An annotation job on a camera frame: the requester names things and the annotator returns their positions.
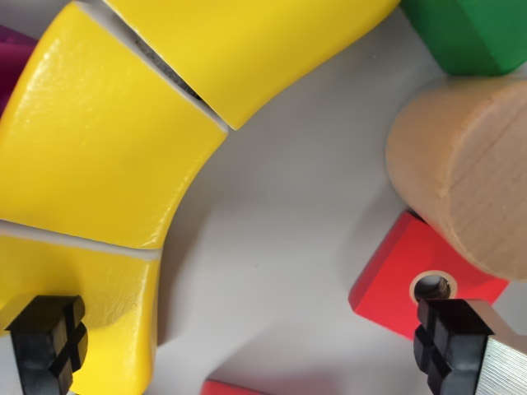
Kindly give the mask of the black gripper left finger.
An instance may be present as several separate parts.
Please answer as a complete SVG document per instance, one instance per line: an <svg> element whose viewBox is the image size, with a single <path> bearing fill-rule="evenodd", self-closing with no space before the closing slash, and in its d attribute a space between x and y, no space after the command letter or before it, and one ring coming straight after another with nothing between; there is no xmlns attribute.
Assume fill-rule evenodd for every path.
<svg viewBox="0 0 527 395"><path fill-rule="evenodd" d="M2 394L69 394L86 359L79 295L37 295L1 334Z"/></svg>

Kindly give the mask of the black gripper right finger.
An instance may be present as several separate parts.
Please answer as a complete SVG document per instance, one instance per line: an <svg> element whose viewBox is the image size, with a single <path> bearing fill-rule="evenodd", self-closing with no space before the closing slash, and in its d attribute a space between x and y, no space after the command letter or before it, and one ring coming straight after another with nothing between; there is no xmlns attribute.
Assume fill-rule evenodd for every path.
<svg viewBox="0 0 527 395"><path fill-rule="evenodd" d="M421 300L417 367L434 394L525 394L526 336L484 300Z"/></svg>

